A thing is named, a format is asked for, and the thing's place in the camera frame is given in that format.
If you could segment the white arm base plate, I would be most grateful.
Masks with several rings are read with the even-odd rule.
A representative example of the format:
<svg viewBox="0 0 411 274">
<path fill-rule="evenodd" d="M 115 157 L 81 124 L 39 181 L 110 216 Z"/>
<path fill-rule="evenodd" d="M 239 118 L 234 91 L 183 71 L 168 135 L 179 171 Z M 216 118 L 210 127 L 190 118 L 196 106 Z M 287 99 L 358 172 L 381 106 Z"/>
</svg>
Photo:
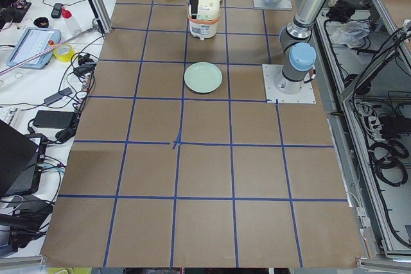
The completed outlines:
<svg viewBox="0 0 411 274">
<path fill-rule="evenodd" d="M 283 65 L 263 64 L 265 96 L 268 103 L 315 104 L 313 86 L 306 73 L 303 81 L 289 81 L 283 76 Z"/>
</svg>

